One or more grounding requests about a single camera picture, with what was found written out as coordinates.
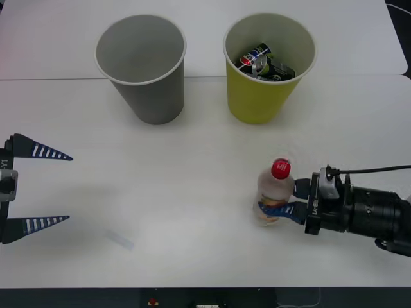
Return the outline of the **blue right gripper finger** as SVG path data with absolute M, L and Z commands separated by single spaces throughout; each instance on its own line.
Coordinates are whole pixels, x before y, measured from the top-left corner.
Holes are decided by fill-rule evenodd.
M 279 207 L 269 207 L 261 202 L 258 205 L 266 216 L 271 218 L 288 218 L 299 225 L 305 224 L 308 215 L 307 204 L 299 201 L 284 203 Z
M 294 180 L 292 195 L 294 197 L 308 197 L 311 191 L 311 180 L 309 178 L 299 178 Z

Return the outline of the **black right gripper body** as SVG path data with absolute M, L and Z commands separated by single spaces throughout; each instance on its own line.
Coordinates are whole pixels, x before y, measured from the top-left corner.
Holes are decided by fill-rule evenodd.
M 350 198 L 349 175 L 346 175 L 344 180 L 335 175 L 328 181 L 325 171 L 313 173 L 304 232 L 318 235 L 322 228 L 341 233 L 348 231 L 353 213 Z

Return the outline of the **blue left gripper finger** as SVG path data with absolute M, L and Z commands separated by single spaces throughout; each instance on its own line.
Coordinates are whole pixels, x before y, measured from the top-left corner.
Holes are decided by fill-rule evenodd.
M 49 216 L 36 218 L 10 218 L 6 220 L 1 236 L 2 244 L 10 244 L 35 232 L 57 225 L 70 216 Z
M 22 135 L 12 135 L 12 153 L 17 158 L 73 160 L 73 157 Z

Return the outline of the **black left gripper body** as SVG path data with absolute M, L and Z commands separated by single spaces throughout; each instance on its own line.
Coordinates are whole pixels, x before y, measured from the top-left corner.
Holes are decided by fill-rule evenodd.
M 15 199 L 14 155 L 12 153 L 12 136 L 1 148 L 1 236 L 8 217 L 9 203 Z

